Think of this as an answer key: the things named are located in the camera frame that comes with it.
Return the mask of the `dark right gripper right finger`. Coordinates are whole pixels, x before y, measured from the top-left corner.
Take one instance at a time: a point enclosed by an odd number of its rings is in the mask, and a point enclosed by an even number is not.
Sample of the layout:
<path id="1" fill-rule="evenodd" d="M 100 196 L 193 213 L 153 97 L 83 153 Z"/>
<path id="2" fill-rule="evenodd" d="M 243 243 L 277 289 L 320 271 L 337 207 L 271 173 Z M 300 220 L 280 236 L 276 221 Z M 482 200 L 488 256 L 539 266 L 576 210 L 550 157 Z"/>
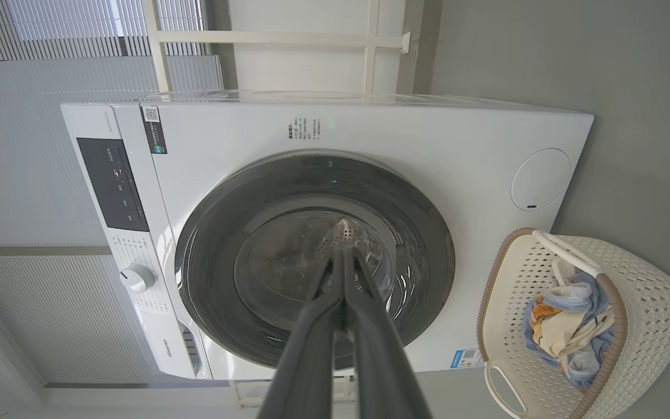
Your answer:
<path id="1" fill-rule="evenodd" d="M 365 259 L 344 250 L 345 328 L 354 345 L 358 419 L 432 419 Z"/>

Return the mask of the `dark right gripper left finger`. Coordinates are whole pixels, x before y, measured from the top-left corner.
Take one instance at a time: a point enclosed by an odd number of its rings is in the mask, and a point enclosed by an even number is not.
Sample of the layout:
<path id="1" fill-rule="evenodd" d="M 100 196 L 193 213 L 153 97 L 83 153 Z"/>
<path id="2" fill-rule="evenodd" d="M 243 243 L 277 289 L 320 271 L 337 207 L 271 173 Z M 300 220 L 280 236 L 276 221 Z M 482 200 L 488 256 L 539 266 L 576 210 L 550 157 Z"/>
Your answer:
<path id="1" fill-rule="evenodd" d="M 345 259 L 332 250 L 277 365 L 257 419 L 332 419 L 334 340 L 343 326 Z"/>

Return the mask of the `dark round glass washer door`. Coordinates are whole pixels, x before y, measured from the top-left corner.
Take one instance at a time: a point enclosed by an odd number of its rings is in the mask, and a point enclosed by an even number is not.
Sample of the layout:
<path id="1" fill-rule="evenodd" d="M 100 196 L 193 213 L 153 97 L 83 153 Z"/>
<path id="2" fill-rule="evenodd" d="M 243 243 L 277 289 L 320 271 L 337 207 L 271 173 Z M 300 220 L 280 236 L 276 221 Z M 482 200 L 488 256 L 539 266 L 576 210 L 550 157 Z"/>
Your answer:
<path id="1" fill-rule="evenodd" d="M 342 217 L 369 225 L 386 242 L 394 288 L 386 296 L 376 289 L 402 343 L 417 339 L 454 284 L 449 228 L 401 176 L 333 154 L 260 162 L 199 203 L 176 245 L 179 291 L 191 318 L 235 356 L 277 366 L 332 252 L 316 259 L 318 241 Z"/>

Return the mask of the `steel washer drum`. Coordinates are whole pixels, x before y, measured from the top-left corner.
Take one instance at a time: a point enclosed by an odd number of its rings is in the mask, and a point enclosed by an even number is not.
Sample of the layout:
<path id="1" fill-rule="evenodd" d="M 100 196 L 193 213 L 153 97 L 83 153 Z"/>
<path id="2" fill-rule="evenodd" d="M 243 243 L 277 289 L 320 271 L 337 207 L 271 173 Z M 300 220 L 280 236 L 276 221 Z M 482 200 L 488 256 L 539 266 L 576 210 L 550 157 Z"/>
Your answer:
<path id="1" fill-rule="evenodd" d="M 386 242 L 362 222 L 354 218 L 342 217 L 327 228 L 315 249 L 316 259 L 324 259 L 333 247 L 353 247 L 364 256 L 365 265 L 382 296 L 393 291 L 393 263 L 389 261 Z"/>

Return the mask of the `white washing machine dial knob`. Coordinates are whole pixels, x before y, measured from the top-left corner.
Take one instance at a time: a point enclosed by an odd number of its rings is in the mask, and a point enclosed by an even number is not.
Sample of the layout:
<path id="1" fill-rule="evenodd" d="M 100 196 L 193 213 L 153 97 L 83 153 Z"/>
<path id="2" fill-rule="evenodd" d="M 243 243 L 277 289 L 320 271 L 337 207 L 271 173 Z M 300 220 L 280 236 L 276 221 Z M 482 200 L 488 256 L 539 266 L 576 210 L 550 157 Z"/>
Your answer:
<path id="1" fill-rule="evenodd" d="M 144 293 L 155 283 L 151 269 L 138 263 L 132 263 L 120 271 L 123 286 L 136 294 Z"/>

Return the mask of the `white front-load washing machine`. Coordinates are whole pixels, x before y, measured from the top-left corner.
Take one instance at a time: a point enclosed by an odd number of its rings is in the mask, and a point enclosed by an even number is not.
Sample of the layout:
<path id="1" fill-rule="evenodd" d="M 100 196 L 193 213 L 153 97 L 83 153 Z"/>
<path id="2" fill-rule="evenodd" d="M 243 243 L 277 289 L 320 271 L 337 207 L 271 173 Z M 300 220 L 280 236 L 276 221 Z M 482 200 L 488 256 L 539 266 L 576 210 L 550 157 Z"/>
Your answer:
<path id="1" fill-rule="evenodd" d="M 142 105 L 159 107 L 167 154 L 151 153 Z M 564 199 L 566 191 L 547 208 L 521 210 L 511 198 L 514 175 L 547 148 L 567 154 L 573 175 L 594 120 L 582 112 L 477 98 L 387 95 L 362 104 L 361 97 L 296 92 L 224 91 L 64 103 L 60 109 L 119 279 L 132 263 L 154 273 L 146 292 L 127 290 L 152 357 L 149 338 L 157 317 L 170 317 L 194 332 L 215 380 L 268 379 L 275 373 L 216 344 L 181 299 L 179 236 L 221 182 L 272 158 L 333 154 L 391 170 L 415 186 L 449 228 L 455 274 L 438 316 L 404 347 L 415 371 L 448 370 L 455 351 L 478 349 L 482 292 L 503 239 L 520 228 L 550 230 Z M 123 141 L 148 232 L 106 225 L 78 137 Z"/>

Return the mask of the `black washing machine display panel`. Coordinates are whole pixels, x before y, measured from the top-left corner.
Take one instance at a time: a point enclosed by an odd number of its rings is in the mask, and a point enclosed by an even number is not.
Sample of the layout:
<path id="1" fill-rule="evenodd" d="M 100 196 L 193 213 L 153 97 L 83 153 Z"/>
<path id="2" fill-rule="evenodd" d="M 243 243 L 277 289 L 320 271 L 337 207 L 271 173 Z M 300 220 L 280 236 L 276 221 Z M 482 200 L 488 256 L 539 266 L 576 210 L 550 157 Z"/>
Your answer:
<path id="1" fill-rule="evenodd" d="M 148 232 L 123 141 L 78 137 L 77 143 L 106 225 Z"/>

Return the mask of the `blue energy label sticker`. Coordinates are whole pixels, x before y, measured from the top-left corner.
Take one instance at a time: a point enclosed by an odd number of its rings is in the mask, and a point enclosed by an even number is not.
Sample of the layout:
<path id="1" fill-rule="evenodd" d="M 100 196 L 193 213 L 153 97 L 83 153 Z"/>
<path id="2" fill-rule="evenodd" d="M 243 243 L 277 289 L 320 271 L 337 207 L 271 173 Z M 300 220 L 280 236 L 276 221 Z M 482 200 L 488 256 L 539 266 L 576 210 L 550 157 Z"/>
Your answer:
<path id="1" fill-rule="evenodd" d="M 462 349 L 455 351 L 450 369 L 479 368 L 486 364 L 479 349 Z"/>

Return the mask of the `white detergent drawer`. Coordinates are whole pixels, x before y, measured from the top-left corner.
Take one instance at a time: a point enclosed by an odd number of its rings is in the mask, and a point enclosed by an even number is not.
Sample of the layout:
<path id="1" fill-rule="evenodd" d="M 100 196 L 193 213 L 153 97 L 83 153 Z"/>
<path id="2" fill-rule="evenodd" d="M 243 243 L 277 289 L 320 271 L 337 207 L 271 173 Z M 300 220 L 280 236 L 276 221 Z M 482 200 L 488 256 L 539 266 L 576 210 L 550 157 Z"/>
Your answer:
<path id="1" fill-rule="evenodd" d="M 212 374 L 194 332 L 170 317 L 158 316 L 149 338 L 160 371 L 186 379 L 211 380 Z"/>

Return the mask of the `round white filter cover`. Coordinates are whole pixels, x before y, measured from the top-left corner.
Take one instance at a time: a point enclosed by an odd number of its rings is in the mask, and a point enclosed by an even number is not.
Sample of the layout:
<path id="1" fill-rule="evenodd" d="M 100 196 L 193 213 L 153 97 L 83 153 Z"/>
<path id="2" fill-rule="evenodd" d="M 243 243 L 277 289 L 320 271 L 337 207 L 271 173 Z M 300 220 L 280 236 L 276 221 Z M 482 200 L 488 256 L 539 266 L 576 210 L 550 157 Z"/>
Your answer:
<path id="1" fill-rule="evenodd" d="M 549 207 L 564 195 L 572 164 L 563 151 L 547 148 L 529 157 L 519 167 L 511 183 L 511 198 L 524 211 Z"/>

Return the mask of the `black QR code sticker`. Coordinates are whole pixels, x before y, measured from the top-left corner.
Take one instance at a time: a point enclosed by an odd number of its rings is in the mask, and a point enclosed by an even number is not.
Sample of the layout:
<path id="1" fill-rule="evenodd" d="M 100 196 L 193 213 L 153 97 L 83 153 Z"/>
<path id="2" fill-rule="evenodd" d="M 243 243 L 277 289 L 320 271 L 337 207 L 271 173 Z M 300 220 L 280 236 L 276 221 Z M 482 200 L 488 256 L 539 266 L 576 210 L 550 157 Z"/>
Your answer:
<path id="1" fill-rule="evenodd" d="M 152 154 L 167 154 L 164 130 L 159 113 L 159 107 L 140 106 L 147 143 Z"/>

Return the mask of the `white perforated laundry basket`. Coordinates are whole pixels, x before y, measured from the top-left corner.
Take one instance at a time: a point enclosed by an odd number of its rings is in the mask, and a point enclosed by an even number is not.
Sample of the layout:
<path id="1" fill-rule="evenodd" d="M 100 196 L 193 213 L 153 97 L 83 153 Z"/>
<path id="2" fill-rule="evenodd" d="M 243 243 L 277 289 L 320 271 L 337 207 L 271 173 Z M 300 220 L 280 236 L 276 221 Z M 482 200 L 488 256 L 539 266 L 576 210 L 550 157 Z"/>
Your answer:
<path id="1" fill-rule="evenodd" d="M 555 259 L 590 274 L 611 302 L 611 349 L 587 392 L 523 342 L 526 305 L 553 285 Z M 494 261 L 477 340 L 487 390 L 513 419 L 614 419 L 670 362 L 670 276 L 603 240 L 522 228 L 505 239 Z"/>

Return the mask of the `grey slatted window blind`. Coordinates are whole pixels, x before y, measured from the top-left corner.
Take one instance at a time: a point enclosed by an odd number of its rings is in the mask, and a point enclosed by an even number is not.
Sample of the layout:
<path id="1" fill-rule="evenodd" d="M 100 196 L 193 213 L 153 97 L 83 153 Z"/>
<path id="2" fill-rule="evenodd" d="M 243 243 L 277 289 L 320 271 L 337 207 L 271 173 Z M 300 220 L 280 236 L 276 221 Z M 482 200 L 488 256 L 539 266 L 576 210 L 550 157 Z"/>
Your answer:
<path id="1" fill-rule="evenodd" d="M 142 0 L 0 0 L 0 61 L 150 54 Z"/>

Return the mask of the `white metal rack frame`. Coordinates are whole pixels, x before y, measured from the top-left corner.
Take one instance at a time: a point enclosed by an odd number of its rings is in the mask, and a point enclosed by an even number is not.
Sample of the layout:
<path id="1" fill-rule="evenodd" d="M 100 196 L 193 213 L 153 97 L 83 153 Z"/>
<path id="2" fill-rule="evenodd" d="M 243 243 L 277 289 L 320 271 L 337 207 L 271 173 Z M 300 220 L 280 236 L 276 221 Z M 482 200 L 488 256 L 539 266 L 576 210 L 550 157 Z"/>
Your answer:
<path id="1" fill-rule="evenodd" d="M 207 44 L 281 44 L 362 48 L 364 74 L 361 102 L 370 105 L 374 98 L 376 51 L 396 49 L 407 55 L 411 48 L 411 32 L 403 35 L 379 35 L 380 0 L 369 0 L 367 32 L 365 34 L 291 33 L 265 31 L 163 31 L 156 0 L 141 0 L 147 42 L 151 50 L 160 96 L 171 92 L 171 82 L 163 45 L 167 43 Z"/>

